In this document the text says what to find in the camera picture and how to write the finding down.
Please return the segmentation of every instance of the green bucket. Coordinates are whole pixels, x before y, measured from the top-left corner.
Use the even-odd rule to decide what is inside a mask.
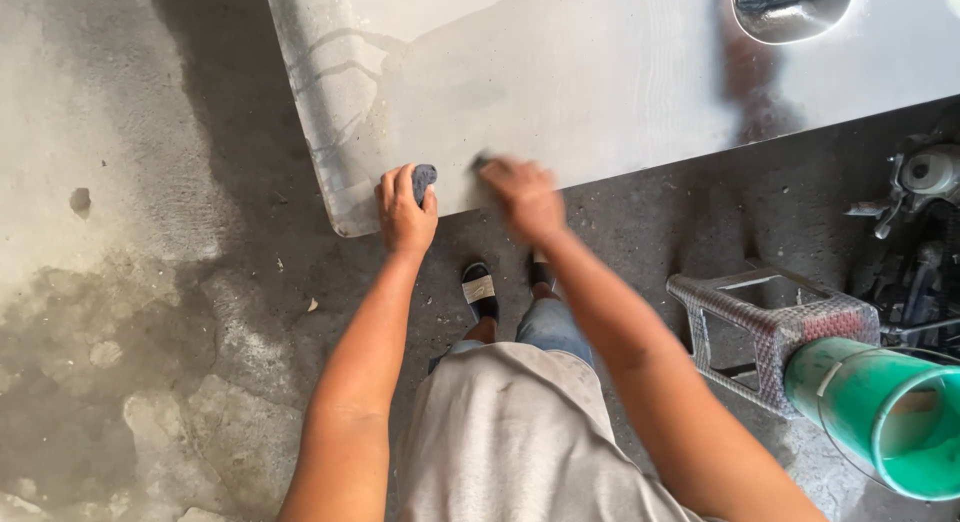
[[[800,413],[869,461],[894,491],[960,498],[960,366],[819,338],[790,358],[784,386]]]

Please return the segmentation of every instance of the person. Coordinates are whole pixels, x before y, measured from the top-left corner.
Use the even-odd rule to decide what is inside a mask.
[[[390,403],[437,227],[432,185],[418,207],[412,172],[388,171],[376,187],[390,253],[317,381],[281,522],[384,518]],[[542,255],[530,269],[534,302],[516,342],[498,342],[488,268],[463,273],[477,323],[417,389],[396,446],[400,520],[825,520],[714,398],[654,309],[567,227],[549,172],[498,156],[479,175]],[[659,480],[618,448],[594,350]]]

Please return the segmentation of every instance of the stained concrete floor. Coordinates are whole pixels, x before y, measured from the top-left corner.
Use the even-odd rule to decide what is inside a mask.
[[[0,0],[0,32],[0,520],[272,519],[318,363],[383,251],[330,229],[266,0]],[[839,288],[867,223],[840,213],[885,194],[883,158],[945,104],[577,186],[569,221],[680,333],[673,272],[758,255]],[[523,252],[495,212],[439,223],[393,435],[468,327],[461,266],[492,265],[509,338]],[[831,520],[960,511],[867,484],[810,423],[717,395]]]

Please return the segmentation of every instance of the black slipper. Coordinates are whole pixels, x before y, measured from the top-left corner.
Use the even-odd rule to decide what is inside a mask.
[[[494,294],[494,277],[486,263],[478,261],[468,266],[463,270],[460,282],[466,304],[473,312],[473,319],[479,322],[486,316],[500,323],[500,305],[497,295]]]
[[[531,293],[534,286],[540,282],[549,286],[551,292],[557,287],[557,277],[553,276],[546,257],[536,250],[531,250],[530,255],[527,256],[527,283],[530,285]]]

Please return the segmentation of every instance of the denim shorts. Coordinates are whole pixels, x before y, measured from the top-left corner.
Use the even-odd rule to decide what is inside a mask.
[[[591,367],[594,366],[591,344],[573,321],[567,304],[557,299],[537,299],[530,305],[530,309],[523,314],[523,319],[516,326],[516,341],[519,344],[536,346],[543,351],[565,351],[583,359]],[[443,355],[430,359],[427,374],[433,372],[445,356],[470,351],[482,345],[484,343],[480,340],[460,340],[450,346]]]

